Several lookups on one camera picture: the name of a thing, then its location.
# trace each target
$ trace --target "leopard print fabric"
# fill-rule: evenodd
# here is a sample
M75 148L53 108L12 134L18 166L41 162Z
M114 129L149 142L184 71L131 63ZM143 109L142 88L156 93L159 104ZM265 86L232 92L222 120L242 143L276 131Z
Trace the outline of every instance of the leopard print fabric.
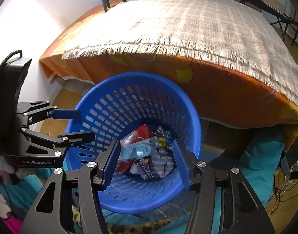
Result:
M80 212L75 206L72 206L73 220L82 229ZM162 219L155 222L149 222L145 224L138 225L117 225L117 224L109 224L106 223L108 231L110 234L152 234L157 230L161 229L165 225L174 221L178 217L170 217L166 219Z

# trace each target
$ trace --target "orange blanket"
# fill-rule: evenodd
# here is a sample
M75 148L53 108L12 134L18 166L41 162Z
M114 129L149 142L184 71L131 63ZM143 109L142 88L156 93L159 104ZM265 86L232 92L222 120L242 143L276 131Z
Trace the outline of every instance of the orange blanket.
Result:
M120 0L112 0L111 6ZM64 47L90 20L103 12L97 6L70 25L40 58L48 79L78 79L97 84L127 71L162 75L176 82L193 101L200 117L237 128L283 124L286 148L298 133L298 106L262 82L232 69L179 55L130 55L61 59Z

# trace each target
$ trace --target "basket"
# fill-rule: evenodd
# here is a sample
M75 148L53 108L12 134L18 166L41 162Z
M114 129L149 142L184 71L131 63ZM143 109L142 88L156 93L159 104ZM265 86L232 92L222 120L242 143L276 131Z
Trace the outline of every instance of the basket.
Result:
M79 169L107 150L113 138L122 139L142 124L160 124L180 138L197 158L201 126L197 111L184 91L155 74L127 72L92 88L79 102L81 122L70 120L66 132L92 131L95 139L69 149L69 170ZM101 207L112 212L139 214L157 209L177 197L184 185L175 168L158 181L143 181L115 172L111 184L99 191Z

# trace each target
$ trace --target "silver bolt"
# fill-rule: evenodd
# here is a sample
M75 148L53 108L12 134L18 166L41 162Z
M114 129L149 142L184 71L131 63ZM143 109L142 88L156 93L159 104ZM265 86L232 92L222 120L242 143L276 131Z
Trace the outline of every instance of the silver bolt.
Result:
M62 173L62 169L61 168L57 168L54 170L55 174L61 174Z
M234 174L238 174L240 172L240 170L236 167L234 168L231 168L231 171L234 173Z
M199 161L199 162L197 162L197 166L199 166L199 167L205 167L206 166L206 163L203 162L203 161Z
M96 162L94 162L94 161L89 162L89 163L87 163L87 166L88 166L89 168L93 168L93 167L96 166Z

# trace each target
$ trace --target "beige plaid blanket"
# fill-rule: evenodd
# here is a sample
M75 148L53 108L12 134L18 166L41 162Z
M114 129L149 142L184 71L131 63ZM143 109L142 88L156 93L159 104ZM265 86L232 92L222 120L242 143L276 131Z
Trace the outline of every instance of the beige plaid blanket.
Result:
M128 0L92 21L62 57L105 53L202 59L254 77L298 105L298 66L285 44L261 13L233 0Z

